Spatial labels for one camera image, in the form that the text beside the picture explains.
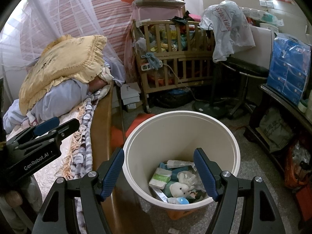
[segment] electric cord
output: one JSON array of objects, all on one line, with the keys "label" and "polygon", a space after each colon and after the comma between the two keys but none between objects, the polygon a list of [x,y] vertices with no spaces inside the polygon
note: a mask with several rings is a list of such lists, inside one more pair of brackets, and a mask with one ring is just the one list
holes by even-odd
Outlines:
[{"label": "electric cord", "polygon": [[191,88],[188,87],[185,83],[183,83],[183,82],[180,80],[180,78],[176,75],[176,73],[174,72],[174,70],[173,70],[168,64],[166,64],[166,63],[163,63],[163,65],[166,65],[168,68],[170,68],[170,70],[172,71],[172,73],[174,74],[174,76],[179,80],[179,82],[180,82],[185,88],[187,88],[187,89],[191,92],[191,94],[192,94],[194,100],[209,103],[209,101],[207,101],[207,100],[197,99],[197,98],[195,97],[195,94],[194,94],[193,91],[191,90]]}]

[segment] red mat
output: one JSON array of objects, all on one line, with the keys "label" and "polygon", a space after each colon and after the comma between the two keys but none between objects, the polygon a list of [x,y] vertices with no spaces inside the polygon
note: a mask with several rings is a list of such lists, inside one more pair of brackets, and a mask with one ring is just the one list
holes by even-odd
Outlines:
[{"label": "red mat", "polygon": [[[140,113],[138,114],[138,116],[135,118],[135,120],[132,122],[132,124],[130,125],[129,129],[126,132],[126,138],[128,138],[128,136],[132,133],[132,131],[138,126],[140,125],[143,121],[146,121],[147,119],[151,118],[155,116],[155,114],[152,113]],[[111,128],[111,132],[112,132],[112,138],[111,138],[111,148],[113,150],[115,150],[117,147],[122,147],[124,145],[124,140],[123,140],[123,136],[122,136],[122,131],[117,129],[115,126],[112,126]]]}]

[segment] metal screw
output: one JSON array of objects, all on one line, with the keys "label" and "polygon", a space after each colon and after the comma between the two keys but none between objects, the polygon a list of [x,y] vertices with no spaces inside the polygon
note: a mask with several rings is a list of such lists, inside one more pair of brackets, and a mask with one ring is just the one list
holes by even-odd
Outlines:
[{"label": "metal screw", "polygon": [[256,176],[256,177],[255,177],[255,181],[257,181],[257,182],[261,183],[261,182],[262,182],[262,178],[261,178],[261,177],[259,177],[259,176]]},{"label": "metal screw", "polygon": [[62,178],[62,177],[59,177],[59,178],[57,179],[57,183],[58,183],[58,184],[63,183],[63,181],[64,181],[64,178]]},{"label": "metal screw", "polygon": [[96,172],[95,171],[91,171],[91,172],[88,173],[88,176],[90,178],[95,177],[96,176]]},{"label": "metal screw", "polygon": [[223,171],[222,172],[222,175],[224,176],[224,177],[230,177],[231,176],[231,173],[229,172],[229,171]]}]

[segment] wooden bed frame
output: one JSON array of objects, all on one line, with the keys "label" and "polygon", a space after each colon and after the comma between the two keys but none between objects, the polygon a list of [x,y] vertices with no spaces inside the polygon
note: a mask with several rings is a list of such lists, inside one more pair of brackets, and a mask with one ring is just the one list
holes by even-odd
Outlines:
[{"label": "wooden bed frame", "polygon": [[[93,169],[110,158],[113,87],[99,101],[91,124]],[[112,195],[102,203],[113,234],[154,234],[150,217],[140,206],[138,197],[121,171]]]}]

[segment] white bucket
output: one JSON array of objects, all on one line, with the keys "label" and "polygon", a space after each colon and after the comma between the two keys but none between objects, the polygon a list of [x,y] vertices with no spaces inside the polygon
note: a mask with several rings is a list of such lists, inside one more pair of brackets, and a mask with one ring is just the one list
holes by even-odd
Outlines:
[{"label": "white bucket", "polygon": [[220,121],[192,111],[162,113],[141,123],[124,145],[124,175],[138,195],[161,208],[188,211],[204,207],[213,201],[211,197],[175,205],[155,199],[149,187],[160,162],[193,161],[196,148],[202,148],[223,171],[237,175],[241,155],[234,135]]}]

